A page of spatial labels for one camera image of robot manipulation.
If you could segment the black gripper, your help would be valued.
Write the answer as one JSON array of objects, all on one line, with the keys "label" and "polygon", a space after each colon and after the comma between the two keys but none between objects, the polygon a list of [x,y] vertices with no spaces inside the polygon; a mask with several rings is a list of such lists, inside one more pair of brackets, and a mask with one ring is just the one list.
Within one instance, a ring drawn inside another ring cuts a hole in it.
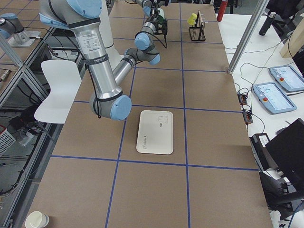
[{"label": "black gripper", "polygon": [[155,26],[155,35],[166,36],[168,34],[168,20],[165,17],[153,15],[151,16],[151,23]]}]

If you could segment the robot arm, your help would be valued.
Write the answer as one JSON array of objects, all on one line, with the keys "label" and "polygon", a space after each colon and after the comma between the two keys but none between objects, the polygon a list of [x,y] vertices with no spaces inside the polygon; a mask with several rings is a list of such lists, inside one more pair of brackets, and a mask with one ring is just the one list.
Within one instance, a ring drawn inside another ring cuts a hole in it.
[{"label": "robot arm", "polygon": [[41,22],[70,30],[76,37],[94,85],[92,111],[118,121],[127,118],[132,108],[130,97],[124,95],[120,87],[121,82],[137,63],[159,63],[160,53],[152,39],[159,34],[167,35],[167,19],[161,6],[168,6],[170,1],[136,0],[135,3],[142,7],[147,20],[135,35],[135,47],[121,56],[114,48],[104,0],[40,1]]},{"label": "robot arm", "polygon": [[151,15],[152,9],[158,9],[161,6],[168,6],[171,0],[132,0],[132,2],[140,5],[146,16]]}]

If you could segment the spare robot arm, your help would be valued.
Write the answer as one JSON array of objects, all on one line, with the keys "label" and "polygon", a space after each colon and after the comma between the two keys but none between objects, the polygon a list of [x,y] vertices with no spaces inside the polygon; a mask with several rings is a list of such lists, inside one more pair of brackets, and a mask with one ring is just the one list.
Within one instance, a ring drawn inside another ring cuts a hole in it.
[{"label": "spare robot arm", "polygon": [[28,48],[34,40],[40,38],[40,31],[28,31],[14,13],[0,16],[0,34],[8,40],[11,47]]}]

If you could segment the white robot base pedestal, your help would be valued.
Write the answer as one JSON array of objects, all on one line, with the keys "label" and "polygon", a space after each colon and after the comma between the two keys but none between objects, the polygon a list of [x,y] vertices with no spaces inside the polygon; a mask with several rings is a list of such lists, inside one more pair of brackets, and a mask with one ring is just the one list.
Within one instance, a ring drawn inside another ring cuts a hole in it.
[{"label": "white robot base pedestal", "polygon": [[102,37],[105,50],[109,56],[109,62],[111,68],[112,70],[114,70],[117,67],[117,65],[120,63],[122,56],[118,53],[118,51],[114,46],[110,20],[109,20],[108,10],[105,0],[102,0],[102,11],[99,18],[101,21],[99,25],[99,31]]}]

